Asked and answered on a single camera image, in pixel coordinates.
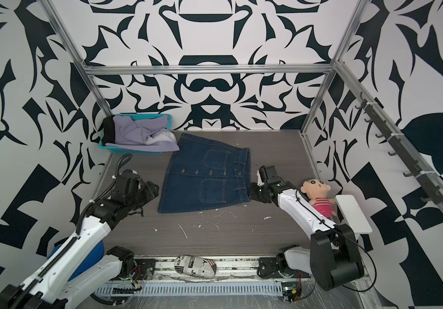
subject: blue round object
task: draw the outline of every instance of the blue round object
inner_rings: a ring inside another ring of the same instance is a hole
[[[52,255],[54,255],[55,251],[57,251],[60,248],[61,245],[56,246],[52,253],[48,258],[50,258]],[[103,257],[103,253],[105,252],[105,245],[102,241],[100,241],[94,248],[91,250],[91,252],[88,254],[87,257],[84,258],[82,263],[77,267],[76,271],[70,276],[68,281],[71,281],[75,277],[81,275],[86,270],[90,269],[94,264],[98,263],[98,261]]]

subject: robotic arm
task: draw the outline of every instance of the robotic arm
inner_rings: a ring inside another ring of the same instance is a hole
[[[348,225],[325,218],[300,195],[294,185],[278,177],[274,166],[258,170],[258,183],[251,184],[250,198],[274,203],[286,211],[311,240],[311,249],[287,247],[277,255],[280,272],[286,268],[311,273],[329,291],[364,276],[354,233]]]
[[[113,185],[115,190],[106,198]],[[156,184],[144,182],[135,171],[125,170],[116,175],[101,199],[84,209],[76,231],[54,255],[20,286],[8,285],[0,293],[0,309],[73,309],[104,282],[127,277],[134,267],[134,253],[116,246],[93,267],[68,281],[96,244],[131,211],[157,197],[158,189]]]

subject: plush doll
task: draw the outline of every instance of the plush doll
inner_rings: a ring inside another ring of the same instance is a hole
[[[309,204],[316,208],[323,216],[330,218],[331,215],[336,215],[332,206],[336,201],[333,198],[328,199],[327,197],[328,192],[331,190],[328,184],[324,184],[324,182],[319,179],[309,179],[308,181],[304,181],[300,190],[302,193],[307,194],[311,199]]]

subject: doll face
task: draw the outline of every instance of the doll face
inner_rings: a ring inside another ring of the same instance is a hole
[[[304,181],[302,188],[300,190],[307,194],[307,196],[311,199],[313,198],[326,198],[328,195],[328,191],[331,187],[319,179],[309,179],[308,181]]]

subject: wood grain surface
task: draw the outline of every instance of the wood grain surface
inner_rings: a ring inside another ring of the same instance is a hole
[[[278,175],[300,188],[314,178],[298,131],[189,132],[232,146],[251,149],[251,181],[261,165],[274,165]],[[181,132],[175,132],[177,139]],[[123,169],[136,170],[144,181],[161,187],[172,153],[135,155]],[[113,155],[99,192],[111,182],[120,155]],[[121,246],[136,255],[274,255],[292,244],[309,247],[295,221],[274,204],[250,201],[241,205],[194,213],[158,213],[160,197],[144,206],[144,217],[122,220],[104,238],[105,249]]]

